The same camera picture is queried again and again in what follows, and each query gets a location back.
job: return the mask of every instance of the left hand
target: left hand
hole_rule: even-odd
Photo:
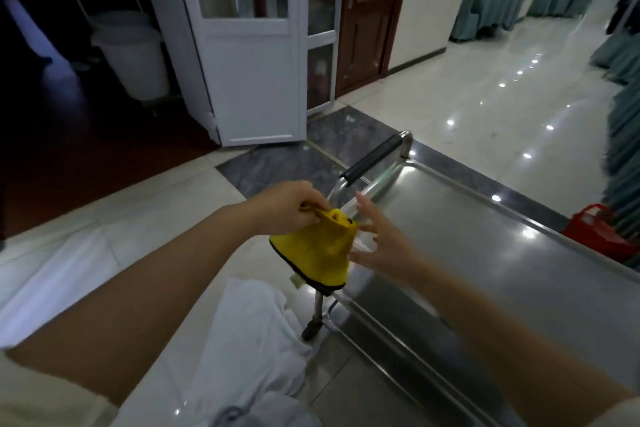
[[[309,181],[286,181],[261,192],[244,203],[257,235],[284,235],[318,223],[319,218],[302,206],[330,211],[324,196]]]

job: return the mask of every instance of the cart wheel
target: cart wheel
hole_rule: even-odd
[[[310,321],[305,330],[302,331],[302,341],[311,341],[314,337],[317,336],[317,334],[320,332],[320,329],[322,329],[322,323]]]

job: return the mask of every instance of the wooden floor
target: wooden floor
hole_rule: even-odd
[[[1,238],[217,148],[181,101],[159,107],[155,116],[126,95],[106,64],[79,78],[42,33],[34,33],[37,27],[28,20],[20,27],[29,45],[54,61],[42,78],[21,82],[12,101],[1,103]]]

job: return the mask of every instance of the brown wooden door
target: brown wooden door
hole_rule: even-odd
[[[380,75],[394,0],[342,0],[336,94]]]

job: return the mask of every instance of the hand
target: hand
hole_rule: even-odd
[[[331,210],[329,202],[309,181],[281,182],[243,205],[249,210],[257,235],[284,235],[318,223],[316,214],[302,211],[303,206]]]
[[[380,211],[371,200],[356,193],[357,209],[371,223],[364,223],[359,229],[377,233],[374,241],[378,244],[375,252],[351,252],[349,258],[374,272],[395,282],[411,286],[428,269],[428,263],[420,256],[409,239]]]

